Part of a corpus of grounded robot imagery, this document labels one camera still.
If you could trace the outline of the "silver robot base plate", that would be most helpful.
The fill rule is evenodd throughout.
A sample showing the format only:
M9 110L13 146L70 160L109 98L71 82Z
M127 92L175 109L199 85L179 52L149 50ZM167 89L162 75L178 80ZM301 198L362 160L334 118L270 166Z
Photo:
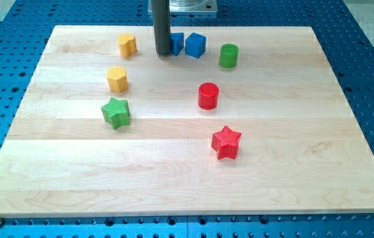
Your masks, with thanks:
M173 15L216 15L218 0L162 0Z

